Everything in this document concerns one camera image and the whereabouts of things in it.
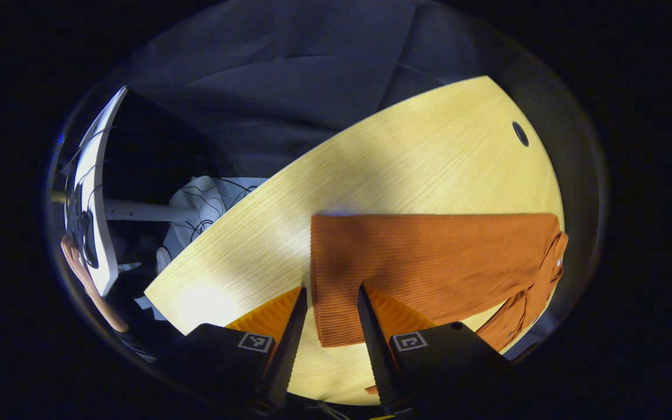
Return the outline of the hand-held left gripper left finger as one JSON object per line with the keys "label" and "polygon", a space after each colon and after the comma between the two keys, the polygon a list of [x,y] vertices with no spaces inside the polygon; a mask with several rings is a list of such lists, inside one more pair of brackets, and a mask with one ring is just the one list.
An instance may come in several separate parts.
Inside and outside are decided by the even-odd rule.
{"label": "hand-held left gripper left finger", "polygon": [[272,417],[287,404],[307,314],[296,287],[226,327],[200,324],[158,356],[164,379],[230,417]]}

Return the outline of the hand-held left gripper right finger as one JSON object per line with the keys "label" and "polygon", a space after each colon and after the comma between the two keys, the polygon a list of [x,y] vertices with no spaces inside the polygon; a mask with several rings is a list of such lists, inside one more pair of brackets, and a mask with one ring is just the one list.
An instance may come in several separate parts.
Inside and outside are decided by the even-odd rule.
{"label": "hand-held left gripper right finger", "polygon": [[396,418],[482,417],[512,365],[462,322],[438,325],[365,283],[358,316],[379,401]]}

